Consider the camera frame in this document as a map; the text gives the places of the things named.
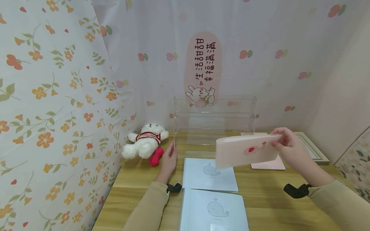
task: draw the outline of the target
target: teddy bear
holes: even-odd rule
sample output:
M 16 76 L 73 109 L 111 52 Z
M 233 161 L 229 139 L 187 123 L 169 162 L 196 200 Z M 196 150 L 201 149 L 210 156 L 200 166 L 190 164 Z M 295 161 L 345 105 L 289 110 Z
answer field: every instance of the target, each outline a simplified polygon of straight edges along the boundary
M 122 156 L 126 159 L 133 159 L 139 155 L 143 159 L 148 159 L 158 148 L 161 141 L 168 138 L 168 131 L 156 123 L 148 123 L 140 134 L 128 134 L 128 140 L 133 144 L 123 146 Z

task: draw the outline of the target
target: hand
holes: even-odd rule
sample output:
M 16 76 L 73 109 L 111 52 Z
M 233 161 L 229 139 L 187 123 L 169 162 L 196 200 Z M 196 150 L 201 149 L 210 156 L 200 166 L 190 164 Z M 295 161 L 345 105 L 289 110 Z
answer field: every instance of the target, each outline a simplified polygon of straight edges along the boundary
M 275 128 L 271 134 L 282 134 L 277 141 L 273 140 L 270 143 L 279 151 L 281 158 L 294 170 L 299 172 L 302 169 L 302 165 L 313 162 L 301 139 L 291 130 L 288 128 Z
M 170 143 L 161 160 L 161 169 L 154 181 L 167 184 L 177 162 L 177 148 L 174 148 L 174 141 Z
M 275 128 L 271 134 L 282 134 L 278 140 L 271 141 L 271 145 L 312 187 L 329 184 L 335 180 L 313 161 L 301 139 L 291 130 Z

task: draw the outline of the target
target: red elephant drawing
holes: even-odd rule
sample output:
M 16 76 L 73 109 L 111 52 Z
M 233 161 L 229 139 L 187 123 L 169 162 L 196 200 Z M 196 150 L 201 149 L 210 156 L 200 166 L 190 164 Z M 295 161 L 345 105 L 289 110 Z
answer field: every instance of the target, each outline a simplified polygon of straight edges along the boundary
M 259 148 L 257 146 L 252 146 L 252 147 L 249 147 L 247 148 L 245 151 L 244 151 L 244 155 L 248 156 L 248 155 L 252 155 L 252 154 L 255 154 L 256 152 L 258 152 L 259 150 L 263 149 L 266 145 L 266 142 L 263 142 L 262 143 L 262 147 Z

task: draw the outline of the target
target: picture frame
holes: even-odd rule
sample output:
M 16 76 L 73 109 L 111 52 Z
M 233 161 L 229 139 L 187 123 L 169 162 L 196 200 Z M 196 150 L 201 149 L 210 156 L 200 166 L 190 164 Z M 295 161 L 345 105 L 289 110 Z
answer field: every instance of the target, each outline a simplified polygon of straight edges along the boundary
M 329 159 L 326 158 L 319 148 L 316 147 L 316 145 L 303 132 L 294 132 L 294 134 L 296 134 L 302 140 L 313 161 L 319 165 L 330 164 Z

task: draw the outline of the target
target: floral wallpaper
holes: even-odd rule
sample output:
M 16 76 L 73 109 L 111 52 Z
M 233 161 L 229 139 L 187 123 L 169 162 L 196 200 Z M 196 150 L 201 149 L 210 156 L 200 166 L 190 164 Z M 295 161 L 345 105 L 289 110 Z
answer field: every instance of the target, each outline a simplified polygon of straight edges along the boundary
M 370 203 L 370 127 L 334 165 L 350 181 L 358 195 Z
M 91 230 L 135 127 L 89 1 L 0 2 L 0 231 Z

